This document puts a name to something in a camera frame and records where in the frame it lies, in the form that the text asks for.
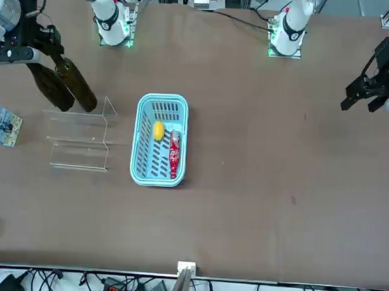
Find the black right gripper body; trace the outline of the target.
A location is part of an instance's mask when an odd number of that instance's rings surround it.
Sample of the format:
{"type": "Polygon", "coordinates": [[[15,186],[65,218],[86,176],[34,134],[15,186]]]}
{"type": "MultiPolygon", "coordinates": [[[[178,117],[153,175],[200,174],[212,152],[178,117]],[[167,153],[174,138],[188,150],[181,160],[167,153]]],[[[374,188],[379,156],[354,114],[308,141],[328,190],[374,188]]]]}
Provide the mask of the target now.
{"type": "Polygon", "coordinates": [[[36,21],[40,14],[38,2],[37,0],[17,0],[17,7],[20,8],[17,23],[13,29],[6,32],[6,40],[12,45],[34,47],[42,28],[36,21]]]}

